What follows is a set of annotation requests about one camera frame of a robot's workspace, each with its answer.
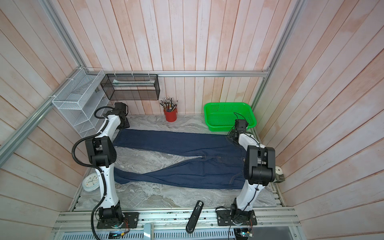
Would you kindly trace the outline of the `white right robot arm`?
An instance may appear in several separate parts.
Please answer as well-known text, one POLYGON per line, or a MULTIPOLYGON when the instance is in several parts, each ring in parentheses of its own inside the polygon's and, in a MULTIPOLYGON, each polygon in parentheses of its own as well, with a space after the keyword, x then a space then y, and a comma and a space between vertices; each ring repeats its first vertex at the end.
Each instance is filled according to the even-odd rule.
POLYGON ((240 195, 231 205, 231 221, 235 225, 253 220, 253 205, 260 192, 276 178, 275 149, 262 145, 252 133, 247 131, 246 120, 235 120, 230 138, 246 150, 244 177, 245 183, 240 195))

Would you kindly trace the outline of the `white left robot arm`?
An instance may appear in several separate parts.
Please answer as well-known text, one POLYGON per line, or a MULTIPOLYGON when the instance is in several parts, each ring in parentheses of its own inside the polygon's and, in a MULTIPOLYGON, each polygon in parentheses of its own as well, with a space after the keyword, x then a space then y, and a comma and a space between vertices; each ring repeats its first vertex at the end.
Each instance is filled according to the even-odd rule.
POLYGON ((95 110, 94 116, 102 120, 94 137, 86 140, 90 164, 96 167, 99 179, 101 204, 98 206, 98 218, 101 224, 113 228, 120 226, 124 220, 119 198, 115 188, 114 167, 117 152, 112 143, 116 130, 128 128, 128 107, 116 102, 113 107, 104 106, 95 110))

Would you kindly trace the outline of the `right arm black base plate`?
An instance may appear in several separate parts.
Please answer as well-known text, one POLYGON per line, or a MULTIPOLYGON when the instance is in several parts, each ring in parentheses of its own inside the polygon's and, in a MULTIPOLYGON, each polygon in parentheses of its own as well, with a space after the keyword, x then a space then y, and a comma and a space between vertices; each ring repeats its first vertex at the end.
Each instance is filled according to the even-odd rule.
POLYGON ((254 211, 216 210, 219 226, 256 226, 258 224, 254 211))

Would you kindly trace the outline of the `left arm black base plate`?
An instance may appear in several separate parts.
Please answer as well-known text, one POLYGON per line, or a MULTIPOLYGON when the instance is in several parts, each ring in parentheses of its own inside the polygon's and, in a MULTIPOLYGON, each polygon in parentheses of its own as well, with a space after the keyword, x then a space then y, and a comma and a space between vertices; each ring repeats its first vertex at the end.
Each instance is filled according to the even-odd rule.
POLYGON ((139 212, 123 212, 123 220, 119 221, 101 221, 97 223, 97 229, 122 229, 137 228, 139 220, 139 212))

